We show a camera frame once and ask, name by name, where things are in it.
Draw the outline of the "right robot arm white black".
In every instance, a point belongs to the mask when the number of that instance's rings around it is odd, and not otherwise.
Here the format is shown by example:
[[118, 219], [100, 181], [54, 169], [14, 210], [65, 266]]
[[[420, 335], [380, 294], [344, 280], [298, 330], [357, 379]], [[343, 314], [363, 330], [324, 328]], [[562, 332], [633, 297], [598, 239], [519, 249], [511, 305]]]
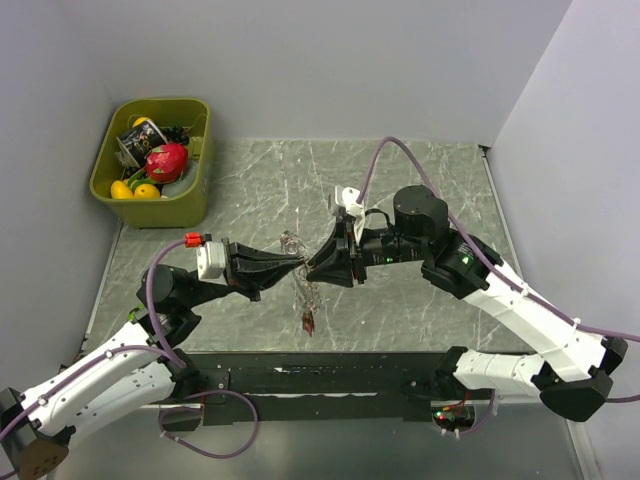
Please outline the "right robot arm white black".
[[330, 195], [335, 225], [308, 262], [308, 281], [352, 288], [365, 282], [370, 267], [418, 262], [431, 285], [487, 313], [532, 350], [515, 355], [450, 348], [436, 376], [444, 396], [490, 390], [537, 398], [575, 422], [587, 421], [609, 402], [611, 375], [628, 349], [623, 338], [561, 318], [497, 252], [464, 232], [428, 187], [400, 189], [393, 198], [393, 221], [379, 229], [366, 227], [360, 196], [359, 190], [341, 186]]

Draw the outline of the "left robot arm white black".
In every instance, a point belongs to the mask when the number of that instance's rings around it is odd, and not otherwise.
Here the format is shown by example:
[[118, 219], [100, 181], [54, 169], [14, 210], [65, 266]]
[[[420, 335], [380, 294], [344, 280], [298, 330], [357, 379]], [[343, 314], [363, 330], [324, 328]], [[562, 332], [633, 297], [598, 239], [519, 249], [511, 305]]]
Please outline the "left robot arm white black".
[[201, 321], [201, 304], [237, 293], [252, 302], [304, 262], [189, 233], [161, 250], [143, 275], [142, 304], [111, 338], [23, 392], [1, 393], [1, 447], [19, 479], [59, 466], [73, 443], [137, 410], [191, 399], [198, 370], [180, 344]]

